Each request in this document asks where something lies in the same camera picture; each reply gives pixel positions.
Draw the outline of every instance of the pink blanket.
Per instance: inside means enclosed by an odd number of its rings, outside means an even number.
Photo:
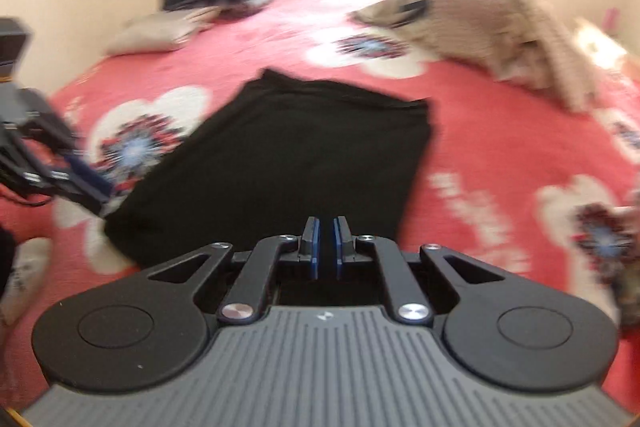
[[[255,16],[216,25],[183,50],[104,60],[53,103],[86,134],[88,159],[97,162],[119,146],[123,124],[144,114],[168,116],[167,127],[188,132],[267,66],[430,98],[436,137],[406,209],[401,246],[442,243],[613,314],[588,260],[572,245],[572,216],[576,204],[622,204],[634,184],[640,151],[614,133],[616,121],[638,130],[634,86],[610,79],[605,107],[571,115],[522,88],[493,82],[484,71],[350,22],[348,11],[371,1],[275,0]],[[129,144],[126,154],[145,153],[142,146]],[[133,181],[125,180],[123,190]],[[4,399],[19,406],[46,388],[30,348],[36,318],[56,300],[132,267],[105,242],[100,220],[70,203],[38,210],[3,203],[0,216],[20,239],[54,240],[48,283],[6,344],[13,385]],[[638,339],[622,340],[605,385],[634,410],[640,410]]]

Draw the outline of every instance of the bedspread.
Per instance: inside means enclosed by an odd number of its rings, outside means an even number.
[[[127,158],[153,158],[167,137],[171,144],[172,137],[193,130],[268,66],[406,99],[429,98],[436,136],[405,211],[401,246],[417,250],[423,243],[441,243],[613,314],[588,259],[572,244],[572,216],[576,204],[622,204],[634,185],[640,150],[628,135],[615,134],[615,124],[639,130],[635,87],[607,80],[607,103],[591,114],[572,115],[521,87],[492,82],[484,70],[441,60],[350,20],[351,10],[373,1],[274,0],[255,16],[215,25],[170,54],[104,60],[52,102],[85,133],[90,162],[104,166],[115,148],[125,163],[107,168],[119,172],[119,190],[126,194],[143,175],[122,175]],[[144,125],[159,130],[151,144],[127,133]],[[66,201],[36,210],[3,203],[0,216],[20,239],[44,234],[54,240],[48,283],[6,344],[12,385],[4,400],[19,406],[46,388],[30,349],[36,318],[56,300],[133,267],[105,241],[98,218]],[[639,340],[622,340],[605,384],[635,410]]]

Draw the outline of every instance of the gray ribbed panel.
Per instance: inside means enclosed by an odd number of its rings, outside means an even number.
[[[623,427],[597,387],[524,397],[449,363],[430,330],[379,308],[275,307],[225,328],[181,377],[127,396],[54,386],[25,417],[34,427]]]

